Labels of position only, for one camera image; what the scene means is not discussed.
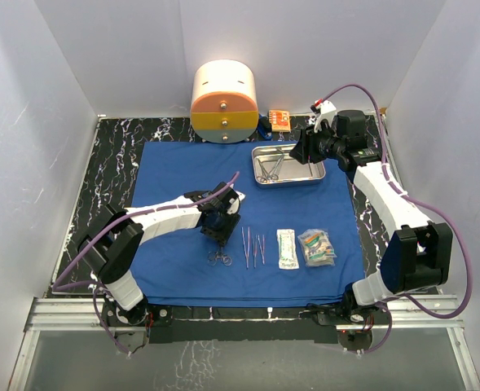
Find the steel instrument tray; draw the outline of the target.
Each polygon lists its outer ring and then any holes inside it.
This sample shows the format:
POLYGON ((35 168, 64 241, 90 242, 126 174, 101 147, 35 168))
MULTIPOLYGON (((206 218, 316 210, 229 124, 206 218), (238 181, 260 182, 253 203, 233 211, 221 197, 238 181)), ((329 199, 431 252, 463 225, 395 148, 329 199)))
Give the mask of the steel instrument tray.
POLYGON ((296 146, 294 144, 285 144, 280 146, 265 146, 255 147, 252 150, 251 157, 253 163, 253 175, 257 185, 261 188, 269 187, 291 187, 291 186, 305 186, 320 183, 326 176, 326 169, 324 163, 309 163, 308 165, 301 165, 289 156, 289 152, 296 146), (281 148, 285 153, 284 162, 281 166, 279 179, 275 182, 260 183, 256 179, 256 175, 260 173, 257 158, 261 157, 263 160, 275 160, 278 152, 276 148, 281 148))

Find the steel scissors ring handles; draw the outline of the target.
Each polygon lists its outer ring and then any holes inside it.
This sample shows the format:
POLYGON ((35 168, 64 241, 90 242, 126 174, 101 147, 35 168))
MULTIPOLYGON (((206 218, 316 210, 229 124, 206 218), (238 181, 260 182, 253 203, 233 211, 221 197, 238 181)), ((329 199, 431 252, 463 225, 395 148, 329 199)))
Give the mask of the steel scissors ring handles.
POLYGON ((222 248, 217 247, 215 250, 209 251, 207 256, 207 262, 210 266, 215 266, 222 261, 222 248))

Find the steel forceps ring handles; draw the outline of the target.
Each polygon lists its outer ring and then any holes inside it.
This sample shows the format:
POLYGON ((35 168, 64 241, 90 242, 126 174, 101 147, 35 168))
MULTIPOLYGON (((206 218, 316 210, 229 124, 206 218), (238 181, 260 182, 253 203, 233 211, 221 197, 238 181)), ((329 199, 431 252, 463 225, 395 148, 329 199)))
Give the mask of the steel forceps ring handles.
POLYGON ((230 266, 232 264, 232 258, 225 253, 223 246, 218 247, 216 258, 225 266, 230 266))

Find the long serrated steel forceps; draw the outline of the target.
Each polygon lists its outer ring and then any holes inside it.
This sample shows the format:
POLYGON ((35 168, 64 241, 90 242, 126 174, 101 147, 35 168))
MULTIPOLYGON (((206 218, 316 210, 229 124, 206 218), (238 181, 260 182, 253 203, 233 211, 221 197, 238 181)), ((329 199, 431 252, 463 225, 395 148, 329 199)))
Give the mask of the long serrated steel forceps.
POLYGON ((242 234, 242 242, 243 242, 243 249, 244 249, 244 257, 245 257, 245 265, 246 269, 249 268, 249 257, 250 257, 250 229, 241 228, 242 234))

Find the steel tweezers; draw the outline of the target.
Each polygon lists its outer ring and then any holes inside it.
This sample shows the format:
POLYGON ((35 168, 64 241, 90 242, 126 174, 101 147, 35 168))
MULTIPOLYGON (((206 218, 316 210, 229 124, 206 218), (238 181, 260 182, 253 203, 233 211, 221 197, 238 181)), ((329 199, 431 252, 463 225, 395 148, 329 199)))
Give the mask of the steel tweezers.
POLYGON ((253 235, 252 237, 252 253, 253 253, 253 268, 257 268, 257 259, 258 259, 258 236, 253 235))
POLYGON ((265 264, 265 249, 266 249, 266 242, 265 242, 265 236, 264 235, 259 235, 258 236, 258 247, 259 251, 261 254, 261 259, 262 259, 262 264, 265 264))

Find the blue surgical cloth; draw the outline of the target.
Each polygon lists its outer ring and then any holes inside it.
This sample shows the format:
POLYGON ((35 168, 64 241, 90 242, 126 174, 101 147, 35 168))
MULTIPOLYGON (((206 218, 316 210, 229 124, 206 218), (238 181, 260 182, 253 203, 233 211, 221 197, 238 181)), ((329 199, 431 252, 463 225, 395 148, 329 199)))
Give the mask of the blue surgical cloth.
POLYGON ((364 277, 363 254, 351 193, 337 163, 325 163, 315 185, 261 188, 253 175, 252 143, 147 143, 143 149, 132 204, 173 200, 189 191, 207 191, 233 180, 246 194, 240 222, 225 247, 232 264, 210 266, 216 243, 198 230, 175 239, 159 257, 146 257, 135 276, 152 304, 224 307, 299 307, 340 300, 346 285, 364 277), (246 269, 241 228, 250 229, 246 269), (309 229, 328 233, 336 257, 330 266, 279 268, 276 231, 309 229), (253 268, 252 237, 264 235, 265 264, 258 247, 253 268))

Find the long white green pouch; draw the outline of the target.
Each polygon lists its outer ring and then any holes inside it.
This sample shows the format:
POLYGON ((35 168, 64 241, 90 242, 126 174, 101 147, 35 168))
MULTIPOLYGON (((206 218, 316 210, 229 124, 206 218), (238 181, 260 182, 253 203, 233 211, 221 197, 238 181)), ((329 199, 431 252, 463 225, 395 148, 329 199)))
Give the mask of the long white green pouch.
POLYGON ((281 270, 298 270, 295 232, 291 229, 276 231, 279 251, 279 268, 281 270))

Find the green clear supply packet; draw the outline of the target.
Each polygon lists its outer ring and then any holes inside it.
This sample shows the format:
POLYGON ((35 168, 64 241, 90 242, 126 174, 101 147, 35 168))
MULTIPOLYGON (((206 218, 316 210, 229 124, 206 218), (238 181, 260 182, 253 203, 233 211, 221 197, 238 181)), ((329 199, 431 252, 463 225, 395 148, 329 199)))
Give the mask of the green clear supply packet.
POLYGON ((314 232, 311 235, 300 235, 298 241, 308 266, 316 266, 326 259, 327 247, 322 233, 314 232))

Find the white blue supply packet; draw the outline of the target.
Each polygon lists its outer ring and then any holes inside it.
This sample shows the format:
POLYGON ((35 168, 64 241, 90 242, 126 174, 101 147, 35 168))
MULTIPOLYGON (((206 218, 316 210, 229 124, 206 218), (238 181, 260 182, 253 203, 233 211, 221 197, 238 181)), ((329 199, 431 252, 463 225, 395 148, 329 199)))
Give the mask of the white blue supply packet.
POLYGON ((309 229, 298 236, 305 261, 309 265, 326 265, 337 256, 326 231, 309 229))

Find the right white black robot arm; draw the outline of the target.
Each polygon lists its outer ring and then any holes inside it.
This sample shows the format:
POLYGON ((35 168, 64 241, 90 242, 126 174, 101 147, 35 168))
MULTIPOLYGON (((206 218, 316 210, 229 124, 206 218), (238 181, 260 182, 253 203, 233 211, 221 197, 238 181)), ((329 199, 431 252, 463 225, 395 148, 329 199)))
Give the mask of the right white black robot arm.
POLYGON ((366 116, 343 110, 332 122, 302 129, 289 155, 300 164, 337 161, 338 167, 377 212, 390 238, 379 268, 346 286, 339 313, 361 323, 377 302, 405 292, 446 283, 453 233, 448 224, 432 222, 390 174, 384 174, 381 152, 368 143, 366 116))

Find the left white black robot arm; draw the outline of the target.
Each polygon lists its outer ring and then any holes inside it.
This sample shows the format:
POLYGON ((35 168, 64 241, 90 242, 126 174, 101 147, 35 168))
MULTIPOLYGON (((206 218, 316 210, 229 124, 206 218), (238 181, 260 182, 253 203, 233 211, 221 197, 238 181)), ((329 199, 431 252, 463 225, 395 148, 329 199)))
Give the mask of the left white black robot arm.
POLYGON ((188 230, 219 246, 227 244, 240 220, 245 194, 220 182, 212 191, 190 191, 163 203, 123 209, 104 206, 74 239, 82 260, 116 302, 121 322, 140 324, 148 312, 147 293, 135 272, 146 257, 159 257, 188 230))

